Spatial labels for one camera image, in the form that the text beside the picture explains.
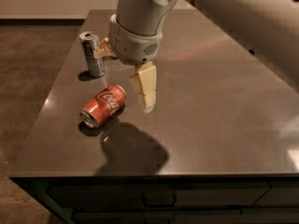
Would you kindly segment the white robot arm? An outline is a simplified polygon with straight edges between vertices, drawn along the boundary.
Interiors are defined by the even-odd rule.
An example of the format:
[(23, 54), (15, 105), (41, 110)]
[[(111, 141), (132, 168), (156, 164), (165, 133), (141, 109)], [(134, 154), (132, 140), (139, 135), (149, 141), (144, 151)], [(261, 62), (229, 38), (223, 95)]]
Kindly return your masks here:
[[(294, 89), (299, 87), (298, 0), (185, 0)], [(135, 67), (131, 77), (142, 107), (156, 101), (151, 61), (162, 40), (167, 13), (177, 0), (119, 0), (108, 37), (96, 58), (115, 57)]]

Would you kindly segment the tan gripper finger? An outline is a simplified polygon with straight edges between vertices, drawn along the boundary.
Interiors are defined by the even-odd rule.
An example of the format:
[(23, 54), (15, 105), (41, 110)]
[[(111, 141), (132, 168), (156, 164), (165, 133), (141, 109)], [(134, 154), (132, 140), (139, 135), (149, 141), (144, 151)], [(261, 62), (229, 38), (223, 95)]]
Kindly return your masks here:
[(112, 50), (112, 47), (110, 46), (108, 38), (104, 38), (100, 44), (99, 47), (96, 48), (93, 51), (93, 57), (95, 59), (103, 58), (103, 57), (113, 57), (114, 52)]
[(145, 113), (149, 113), (156, 104), (157, 69), (153, 62), (135, 67), (130, 76), (131, 84)]

